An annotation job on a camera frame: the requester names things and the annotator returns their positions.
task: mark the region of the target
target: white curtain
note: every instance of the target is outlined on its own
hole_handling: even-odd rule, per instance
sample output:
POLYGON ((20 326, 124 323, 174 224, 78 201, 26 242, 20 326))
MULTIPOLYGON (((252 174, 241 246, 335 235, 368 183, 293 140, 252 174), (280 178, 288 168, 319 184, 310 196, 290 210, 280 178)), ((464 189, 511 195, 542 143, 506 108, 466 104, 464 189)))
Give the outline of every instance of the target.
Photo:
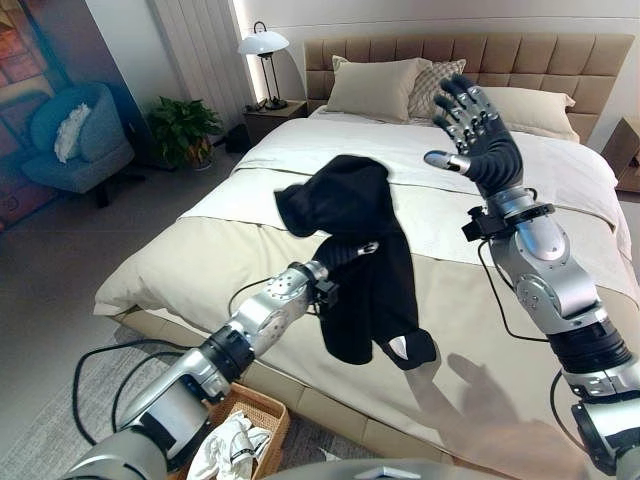
POLYGON ((241 123, 252 96, 229 1, 149 2, 189 97, 218 112, 225 129, 241 123))

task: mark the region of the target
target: robot finger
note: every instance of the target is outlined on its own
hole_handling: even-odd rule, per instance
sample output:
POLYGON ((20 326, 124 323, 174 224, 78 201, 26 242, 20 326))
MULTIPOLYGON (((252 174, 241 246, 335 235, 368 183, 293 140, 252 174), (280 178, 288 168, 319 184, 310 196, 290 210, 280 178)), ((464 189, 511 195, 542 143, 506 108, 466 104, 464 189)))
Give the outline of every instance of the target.
POLYGON ((495 106, 487 97, 487 94, 484 93, 482 88, 478 85, 475 85, 464 75, 454 74, 451 77, 451 82, 458 89, 463 89, 467 92, 468 96, 471 98, 473 103, 478 107, 481 112, 481 116, 484 119, 485 117, 489 120, 495 120, 498 118, 498 110, 496 110, 495 106))
POLYGON ((478 126, 482 122, 482 109, 477 105, 475 100, 469 96, 467 90, 452 80, 444 79, 440 82, 440 87, 445 91, 453 95, 456 102, 467 112, 471 118, 471 124, 474 129, 477 130, 478 126))
POLYGON ((452 125, 442 115, 433 117, 433 123, 449 135, 449 138, 455 143, 458 152, 462 154, 469 153, 469 144, 467 143, 464 131, 459 126, 452 125))
POLYGON ((468 143, 472 143, 475 139, 475 132, 473 128, 473 118, 467 110, 453 103, 447 97, 443 95, 436 95, 434 98, 436 105, 441 107, 447 112, 453 120, 462 128, 465 140, 468 143))
POLYGON ((424 154, 423 160, 432 167, 451 170, 466 175, 471 167, 471 159, 464 155, 455 155, 442 150, 431 150, 424 154))

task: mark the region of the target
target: upholstered headboard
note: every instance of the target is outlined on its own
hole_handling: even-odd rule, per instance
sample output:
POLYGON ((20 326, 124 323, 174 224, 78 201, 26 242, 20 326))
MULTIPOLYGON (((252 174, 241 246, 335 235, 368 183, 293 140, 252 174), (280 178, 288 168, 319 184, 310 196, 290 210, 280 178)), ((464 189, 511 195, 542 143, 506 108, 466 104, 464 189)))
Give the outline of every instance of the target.
POLYGON ((576 105, 567 110, 569 120, 584 143, 602 113, 633 39, 633 35, 624 34, 490 33, 308 40, 307 99, 310 111, 327 103, 334 82, 334 54, 352 62, 465 58, 465 75, 479 85, 571 96, 576 105))

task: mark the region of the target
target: white cushion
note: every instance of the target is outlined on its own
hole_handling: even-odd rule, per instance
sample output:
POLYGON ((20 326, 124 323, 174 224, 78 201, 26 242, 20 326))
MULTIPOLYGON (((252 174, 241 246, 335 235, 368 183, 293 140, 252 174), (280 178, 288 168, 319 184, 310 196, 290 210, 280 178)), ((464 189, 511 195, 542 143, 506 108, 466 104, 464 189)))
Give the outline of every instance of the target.
POLYGON ((433 62, 416 78, 413 91, 409 96, 409 116, 433 118, 438 106, 433 98, 436 94, 444 94, 440 88, 440 81, 449 78, 454 73, 462 73, 467 61, 462 58, 453 62, 433 62))
POLYGON ((509 130, 580 142, 565 112, 576 102, 565 93, 515 87, 482 87, 509 130))
POLYGON ((431 66, 424 58, 378 63, 354 63, 337 56, 332 60, 335 85, 327 110, 392 123, 409 120, 409 94, 416 77, 431 66))
POLYGON ((67 163, 69 158, 80 155, 78 137, 80 136, 82 125, 84 125, 90 113, 91 109, 85 103, 81 103, 71 110, 69 116, 60 123, 53 151, 62 163, 67 163))

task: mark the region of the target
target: robotic arm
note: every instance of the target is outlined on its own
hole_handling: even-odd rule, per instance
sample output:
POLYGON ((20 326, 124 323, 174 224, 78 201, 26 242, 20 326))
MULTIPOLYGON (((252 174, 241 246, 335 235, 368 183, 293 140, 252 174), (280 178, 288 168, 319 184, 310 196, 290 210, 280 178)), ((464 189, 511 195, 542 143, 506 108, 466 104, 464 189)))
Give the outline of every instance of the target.
POLYGON ((442 82, 455 101, 436 103, 449 122, 434 122, 458 154, 430 151, 428 164, 474 181, 486 201, 463 228, 469 241, 489 241, 496 267, 546 335, 562 375, 580 401, 572 407, 593 463, 619 479, 640 478, 640 362, 613 326, 595 284, 571 257, 569 239, 522 186, 522 158, 485 93, 462 75, 442 82))
MULTIPOLYGON (((337 267, 378 248, 330 252, 337 267)), ((182 465, 204 440, 208 410, 202 400, 224 399, 230 384, 260 357, 309 305, 336 301, 337 285, 319 261, 293 263, 244 301, 202 345, 187 351, 128 405, 118 431, 94 446, 61 478, 159 480, 182 465)))

